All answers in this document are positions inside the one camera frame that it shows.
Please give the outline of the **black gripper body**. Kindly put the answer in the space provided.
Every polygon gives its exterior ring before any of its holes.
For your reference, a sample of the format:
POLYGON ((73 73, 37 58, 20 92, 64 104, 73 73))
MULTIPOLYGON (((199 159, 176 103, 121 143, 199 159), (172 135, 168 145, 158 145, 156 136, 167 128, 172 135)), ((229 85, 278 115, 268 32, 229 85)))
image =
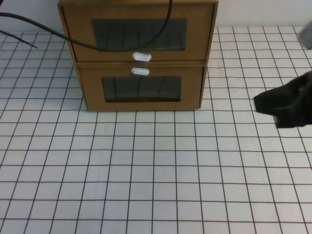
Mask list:
POLYGON ((277 128, 294 128, 312 123, 312 72, 253 98, 258 113, 274 117, 277 128))

